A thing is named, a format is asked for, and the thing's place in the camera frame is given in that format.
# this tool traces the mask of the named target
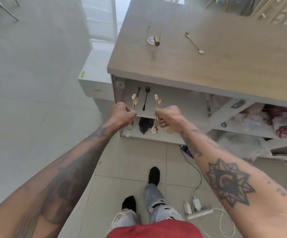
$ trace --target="ripped jeans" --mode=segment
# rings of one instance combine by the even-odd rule
[[[150,224],[167,219],[184,220],[181,214],[164,200],[163,195],[154,184],[148,184],[144,198],[146,209],[150,215]],[[124,209],[115,216],[109,232],[117,227],[133,225],[137,225],[135,212]]]

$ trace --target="wooden tabletop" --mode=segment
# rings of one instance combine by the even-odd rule
[[[146,42],[149,25],[152,35],[162,30],[158,47]],[[287,106],[287,26],[162,0],[132,0],[107,71]]]

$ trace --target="forearm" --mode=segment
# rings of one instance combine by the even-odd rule
[[[280,234],[287,237],[287,191],[284,188],[264,172],[224,150],[190,122],[182,122],[181,136],[244,237]]]
[[[119,124],[108,121],[0,204],[0,238],[55,238]]]

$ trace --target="sock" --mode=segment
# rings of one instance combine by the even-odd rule
[[[136,213],[136,200],[134,196],[128,196],[122,203],[122,210],[130,209]]]
[[[149,184],[158,186],[160,182],[160,170],[157,167],[152,167],[149,172]]]

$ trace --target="geometric flower tattoo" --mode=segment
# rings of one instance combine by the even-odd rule
[[[236,163],[226,164],[219,159],[216,164],[209,163],[206,175],[220,200],[226,200],[231,207],[236,202],[249,205],[246,193],[255,190],[247,183],[249,174],[239,171]]]

